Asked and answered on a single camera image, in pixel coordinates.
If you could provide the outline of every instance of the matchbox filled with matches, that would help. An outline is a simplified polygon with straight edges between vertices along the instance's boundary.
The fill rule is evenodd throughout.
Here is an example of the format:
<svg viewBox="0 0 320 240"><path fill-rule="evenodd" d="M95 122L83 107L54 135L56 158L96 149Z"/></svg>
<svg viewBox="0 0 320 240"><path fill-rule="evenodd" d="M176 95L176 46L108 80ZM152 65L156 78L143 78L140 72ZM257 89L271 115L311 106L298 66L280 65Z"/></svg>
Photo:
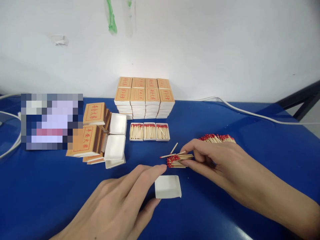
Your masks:
<svg viewBox="0 0 320 240"><path fill-rule="evenodd" d="M167 123L157 123L157 141L169 141L170 134L169 134L169 127Z"/></svg>
<svg viewBox="0 0 320 240"><path fill-rule="evenodd" d="M144 130L143 123L131 123L130 141L143 141Z"/></svg>
<svg viewBox="0 0 320 240"><path fill-rule="evenodd" d="M155 123L144 123L144 141L156 141L157 140L157 131Z"/></svg>

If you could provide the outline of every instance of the white cable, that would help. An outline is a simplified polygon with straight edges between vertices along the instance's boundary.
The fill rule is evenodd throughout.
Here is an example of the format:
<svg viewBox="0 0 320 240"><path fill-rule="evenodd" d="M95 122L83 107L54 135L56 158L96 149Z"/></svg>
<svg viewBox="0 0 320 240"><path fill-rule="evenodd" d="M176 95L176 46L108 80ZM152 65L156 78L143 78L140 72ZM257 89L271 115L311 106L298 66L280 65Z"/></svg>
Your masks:
<svg viewBox="0 0 320 240"><path fill-rule="evenodd" d="M195 100L195 101L206 101L206 100L210 100L210 99L213 99L213 98L218 98L220 99L222 102L224 102L228 107L234 109L234 110L237 110L239 112L243 112L243 113L246 113L246 114L249 114L249 115L253 115L253 116L256 116L256 117L260 117L260 118L264 118L264 119L267 119L269 121L272 121L272 122L275 122L275 123L279 123L279 124L287 124L287 125L315 125L315 124L320 124L320 123L292 123L292 122L280 122L280 121L277 121L277 120L274 120L272 118L269 118L269 117L266 117L266 116L262 116L262 115L259 115L259 114L255 114L255 113L252 113L252 112L248 112L248 111L245 111L245 110L242 110L240 108L236 108L234 106L232 106L231 104L227 103L225 100L223 100L222 98L220 97L217 97L217 96L212 96L212 97L207 97L207 98L203 98L203 99L198 99L198 100Z"/></svg>
<svg viewBox="0 0 320 240"><path fill-rule="evenodd" d="M15 96L15 95L21 95L21 93L3 95L3 96L0 96L0 100L7 98L7 97ZM7 114L12 117L18 118L21 121L21 112L19 112L17 116L14 114L11 114L11 113L3 112L3 111L0 111L0 113ZM0 159L3 158L4 156L6 156L7 154L9 154L10 152L12 152L14 149L16 149L20 145L20 143L21 143L21 131L20 131L20 134L19 134L17 140L15 141L15 143L11 146L11 148L8 151L6 151L4 154L2 154L0 156Z"/></svg>

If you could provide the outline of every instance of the fingernail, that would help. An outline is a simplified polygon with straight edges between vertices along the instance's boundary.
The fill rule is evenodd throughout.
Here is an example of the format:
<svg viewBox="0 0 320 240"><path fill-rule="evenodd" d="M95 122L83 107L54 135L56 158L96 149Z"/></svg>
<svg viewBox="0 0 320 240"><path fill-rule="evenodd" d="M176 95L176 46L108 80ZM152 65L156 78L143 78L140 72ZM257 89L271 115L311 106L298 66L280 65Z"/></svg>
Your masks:
<svg viewBox="0 0 320 240"><path fill-rule="evenodd" d="M189 166L189 163L187 162L187 161L185 161L185 160L182 160L182 161L180 161L181 162L181 164L183 164L183 165L185 165L185 166Z"/></svg>

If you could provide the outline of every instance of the right hand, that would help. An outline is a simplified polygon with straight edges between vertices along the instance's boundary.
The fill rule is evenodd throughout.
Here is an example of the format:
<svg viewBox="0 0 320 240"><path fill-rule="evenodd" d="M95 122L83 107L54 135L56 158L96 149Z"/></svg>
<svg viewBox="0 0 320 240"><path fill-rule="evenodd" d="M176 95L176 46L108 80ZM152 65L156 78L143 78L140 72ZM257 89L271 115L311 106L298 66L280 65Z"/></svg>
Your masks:
<svg viewBox="0 0 320 240"><path fill-rule="evenodd" d="M207 177L244 205L287 227L298 236L320 236L320 206L294 189L231 142L193 139L181 152L194 152L196 161L181 163Z"/></svg>

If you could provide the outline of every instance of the orange matchbox label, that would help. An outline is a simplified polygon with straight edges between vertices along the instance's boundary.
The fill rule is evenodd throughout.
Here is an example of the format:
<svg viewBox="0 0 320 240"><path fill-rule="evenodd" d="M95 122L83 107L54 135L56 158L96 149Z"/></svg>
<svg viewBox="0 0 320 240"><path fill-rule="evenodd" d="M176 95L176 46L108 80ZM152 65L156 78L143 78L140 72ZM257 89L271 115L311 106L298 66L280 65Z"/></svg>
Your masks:
<svg viewBox="0 0 320 240"><path fill-rule="evenodd" d="M129 101L130 100L131 88L118 88L115 101Z"/></svg>
<svg viewBox="0 0 320 240"><path fill-rule="evenodd" d="M97 125L83 126L83 134L73 137L73 149L67 151L67 156L72 156L77 153L91 152L94 146L94 139L97 132Z"/></svg>
<svg viewBox="0 0 320 240"><path fill-rule="evenodd" d="M160 102L159 90L157 88L146 88L146 101Z"/></svg>
<svg viewBox="0 0 320 240"><path fill-rule="evenodd" d="M157 80L155 78L146 78L146 87L158 88Z"/></svg>
<svg viewBox="0 0 320 240"><path fill-rule="evenodd" d="M132 88L145 88L145 78L133 78Z"/></svg>
<svg viewBox="0 0 320 240"><path fill-rule="evenodd" d="M83 115L83 123L103 121L105 118L105 109L105 103L87 104Z"/></svg>
<svg viewBox="0 0 320 240"><path fill-rule="evenodd" d="M130 101L146 101L144 88L132 88Z"/></svg>
<svg viewBox="0 0 320 240"><path fill-rule="evenodd" d="M120 77L118 87L131 88L132 78Z"/></svg>
<svg viewBox="0 0 320 240"><path fill-rule="evenodd" d="M158 78L158 87L163 89L171 89L169 80L163 78Z"/></svg>
<svg viewBox="0 0 320 240"><path fill-rule="evenodd" d="M172 91L170 89L160 89L161 102L174 102Z"/></svg>

